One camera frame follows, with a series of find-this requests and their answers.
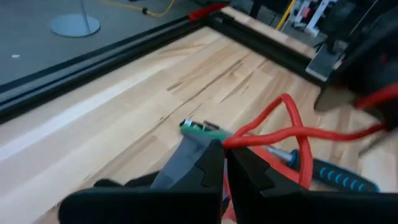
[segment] screwdriver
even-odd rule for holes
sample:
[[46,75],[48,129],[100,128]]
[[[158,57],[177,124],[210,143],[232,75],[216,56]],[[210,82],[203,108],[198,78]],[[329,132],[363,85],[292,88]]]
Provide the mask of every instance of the screwdriver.
[[[300,153],[298,150],[286,152],[272,146],[266,147],[271,154],[286,162],[287,166],[297,171],[300,170]],[[364,177],[320,159],[313,159],[312,178],[326,186],[344,192],[380,191],[376,184]]]

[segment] black metal frame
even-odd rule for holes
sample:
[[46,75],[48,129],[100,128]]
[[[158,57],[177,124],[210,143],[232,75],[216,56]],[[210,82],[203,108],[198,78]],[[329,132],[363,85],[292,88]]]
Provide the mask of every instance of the black metal frame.
[[322,81],[305,71],[311,61],[310,58],[240,24],[233,17],[219,11],[195,21],[190,21],[189,16],[181,17],[141,34],[0,85],[0,123],[205,26],[249,47],[312,83],[323,85]]

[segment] gray floor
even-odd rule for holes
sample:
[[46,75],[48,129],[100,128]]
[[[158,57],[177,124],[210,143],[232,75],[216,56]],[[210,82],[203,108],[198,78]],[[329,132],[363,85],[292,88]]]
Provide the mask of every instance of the gray floor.
[[[129,4],[127,0],[115,0]],[[251,8],[251,1],[243,1],[243,9]],[[153,18],[123,7],[103,4],[98,0],[85,0],[86,11],[97,18],[101,29],[85,38],[61,37],[52,33],[49,21],[57,15],[80,13],[79,0],[0,0],[0,85],[41,69],[56,65],[73,57],[98,49],[126,37],[172,21],[200,8],[190,0],[176,0],[169,13]],[[163,11],[169,0],[145,0],[133,5],[148,7],[151,11]],[[257,19],[269,24],[274,13],[262,7]],[[280,15],[271,26],[275,27]],[[308,45],[315,45],[322,38],[286,26],[283,32]]]

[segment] wooden tabletop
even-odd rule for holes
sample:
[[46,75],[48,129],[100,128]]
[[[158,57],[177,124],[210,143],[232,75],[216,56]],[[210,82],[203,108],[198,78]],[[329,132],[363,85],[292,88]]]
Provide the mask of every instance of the wooden tabletop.
[[[313,55],[311,47],[230,8],[224,12],[265,35]],[[305,126],[350,132],[374,122],[350,107],[315,114],[319,88],[272,61],[202,28],[0,126],[0,223],[57,223],[71,192],[107,177],[120,183],[161,169],[182,136],[184,118],[231,132],[281,93],[292,95]],[[289,126],[283,106],[255,133]],[[311,139],[315,157],[397,190],[394,142],[358,158],[370,138]],[[293,138],[277,146],[297,147]],[[314,190],[322,189],[314,185]]]

